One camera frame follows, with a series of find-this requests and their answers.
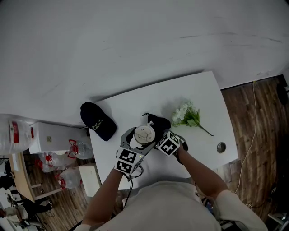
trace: cable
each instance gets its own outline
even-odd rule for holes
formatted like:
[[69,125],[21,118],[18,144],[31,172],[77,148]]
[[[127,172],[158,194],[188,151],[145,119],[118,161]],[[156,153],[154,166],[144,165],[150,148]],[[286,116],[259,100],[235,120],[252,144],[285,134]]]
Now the cable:
[[252,142],[251,142],[251,145],[245,155],[245,159],[243,160],[242,164],[241,164],[241,172],[240,172],[240,177],[239,177],[239,184],[238,184],[238,187],[235,191],[235,193],[238,191],[239,187],[240,187],[240,183],[241,183],[241,175],[242,175],[242,170],[243,170],[243,164],[246,160],[246,158],[248,157],[248,153],[253,145],[253,141],[254,141],[254,138],[255,138],[255,135],[256,135],[256,127],[257,127],[257,107],[256,107],[256,96],[255,96],[255,89],[254,89],[254,84],[255,84],[255,81],[253,82],[253,94],[254,94],[254,103],[255,103],[255,130],[254,130],[254,135],[253,135],[253,138],[252,138]]
[[132,191],[132,187],[133,187],[133,183],[132,183],[132,179],[131,179],[131,188],[130,188],[130,192],[128,193],[128,196],[127,196],[127,198],[126,198],[126,202],[125,202],[125,206],[124,206],[123,208],[126,207],[127,200],[128,200],[128,198],[130,197],[130,194],[131,194],[131,191]]
[[262,207],[265,203],[271,203],[271,201],[266,200],[266,201],[264,201],[262,204],[260,204],[260,205],[255,205],[255,206],[252,206],[252,202],[250,202],[250,203],[248,203],[248,204],[246,204],[246,205],[252,210],[253,208],[260,208],[260,207]]
[[52,212],[46,211],[45,213],[48,217],[55,217],[55,214]]
[[143,167],[139,166],[139,168],[141,169],[141,173],[139,175],[137,175],[137,176],[131,176],[131,179],[137,178],[137,177],[141,176],[141,174],[143,174],[143,172],[144,172]]
[[131,176],[131,177],[128,177],[125,173],[123,174],[123,175],[126,177],[127,181],[130,181],[130,182],[131,182],[130,191],[129,191],[129,193],[128,193],[128,196],[127,196],[127,198],[126,198],[126,202],[125,202],[125,205],[124,205],[123,208],[125,208],[126,203],[127,203],[127,201],[128,201],[128,198],[130,197],[130,194],[131,194],[131,191],[132,191],[132,188],[133,188],[133,182],[132,182],[132,179],[135,179],[135,178],[141,176],[141,175],[143,174],[143,172],[144,172],[144,169],[143,169],[142,166],[139,166],[139,168],[141,169],[141,173],[140,173],[139,175],[137,175],[137,176]]

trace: table hole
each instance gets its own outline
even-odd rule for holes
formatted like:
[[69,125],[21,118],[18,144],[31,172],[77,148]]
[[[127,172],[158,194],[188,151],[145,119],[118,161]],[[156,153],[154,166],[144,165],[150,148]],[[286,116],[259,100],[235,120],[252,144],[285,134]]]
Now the table hole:
[[217,145],[217,152],[218,153],[223,153],[223,152],[226,151],[226,148],[227,148],[226,144],[224,142],[220,142]]

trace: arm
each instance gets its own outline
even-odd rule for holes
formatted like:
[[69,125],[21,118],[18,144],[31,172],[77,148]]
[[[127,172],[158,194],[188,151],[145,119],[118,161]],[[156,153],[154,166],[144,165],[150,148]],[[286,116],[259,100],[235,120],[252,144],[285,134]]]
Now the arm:
[[184,150],[182,145],[177,150],[177,154],[192,179],[206,196],[216,199],[220,192],[228,189],[225,182],[215,172],[198,162]]
[[109,221],[122,176],[123,174],[120,171],[115,169],[111,170],[103,185],[99,188],[90,202],[82,224],[93,226],[98,223],[106,223]]

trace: black cloth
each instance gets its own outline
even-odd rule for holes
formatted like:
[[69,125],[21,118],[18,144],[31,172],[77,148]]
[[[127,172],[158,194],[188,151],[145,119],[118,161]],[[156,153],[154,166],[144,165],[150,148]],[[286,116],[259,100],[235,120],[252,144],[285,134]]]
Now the black cloth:
[[7,161],[5,164],[5,172],[8,176],[12,176],[12,170],[11,170],[11,166],[10,166],[10,161]]
[[143,116],[145,115],[148,115],[148,122],[152,121],[154,123],[151,127],[155,132],[154,141],[158,143],[163,138],[164,133],[168,132],[171,128],[171,123],[166,118],[158,117],[150,113],[143,114]]
[[11,186],[15,186],[15,182],[12,177],[8,175],[0,177],[0,188],[8,190]]
[[29,218],[33,217],[37,213],[44,213],[48,210],[51,210],[51,205],[40,205],[43,201],[46,201],[46,198],[39,199],[33,203],[30,200],[25,201],[22,205],[28,213]]

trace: black cap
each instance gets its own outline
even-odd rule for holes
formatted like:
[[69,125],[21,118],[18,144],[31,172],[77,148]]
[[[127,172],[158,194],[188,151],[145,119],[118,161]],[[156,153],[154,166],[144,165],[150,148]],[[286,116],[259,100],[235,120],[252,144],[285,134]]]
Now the black cap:
[[85,102],[80,107],[82,121],[104,141],[108,141],[117,130],[116,124],[109,118],[99,106],[91,102]]

